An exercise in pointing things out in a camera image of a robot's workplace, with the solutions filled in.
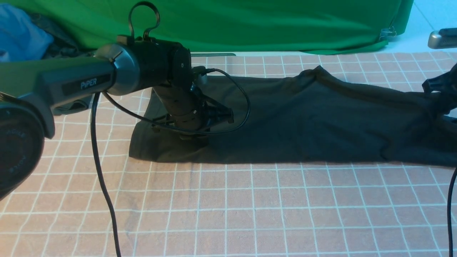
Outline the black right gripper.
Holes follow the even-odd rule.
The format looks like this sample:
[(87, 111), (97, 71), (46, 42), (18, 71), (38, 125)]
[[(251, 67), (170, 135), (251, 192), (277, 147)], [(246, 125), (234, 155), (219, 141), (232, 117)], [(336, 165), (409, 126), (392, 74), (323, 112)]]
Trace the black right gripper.
[(457, 107), (457, 65), (448, 72), (422, 83), (424, 93), (436, 95), (443, 114), (449, 115)]

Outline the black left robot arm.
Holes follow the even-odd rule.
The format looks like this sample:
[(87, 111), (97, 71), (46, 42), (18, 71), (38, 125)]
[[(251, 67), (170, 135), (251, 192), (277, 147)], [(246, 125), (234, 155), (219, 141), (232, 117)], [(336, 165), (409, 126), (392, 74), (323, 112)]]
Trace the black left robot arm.
[(128, 95), (147, 88), (167, 114), (156, 127), (185, 135), (206, 134), (233, 123), (233, 111), (204, 95), (197, 82), (203, 67), (191, 66), (190, 50), (178, 42), (120, 35), (93, 57), (1, 63), (1, 198), (36, 168), (44, 139), (55, 135), (52, 109), (107, 92)]

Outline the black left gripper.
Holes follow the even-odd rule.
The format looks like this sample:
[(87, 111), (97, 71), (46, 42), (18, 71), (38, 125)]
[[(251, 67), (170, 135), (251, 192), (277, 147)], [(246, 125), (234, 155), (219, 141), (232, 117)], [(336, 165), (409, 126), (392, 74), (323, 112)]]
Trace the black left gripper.
[[(233, 110), (206, 96), (194, 87), (185, 91), (178, 87), (153, 87), (155, 95), (164, 105), (167, 114), (154, 118), (153, 129), (172, 126), (191, 131), (210, 131), (211, 127), (228, 122), (234, 123)], [(195, 145), (207, 145), (208, 136), (197, 133), (179, 133), (181, 140)]]

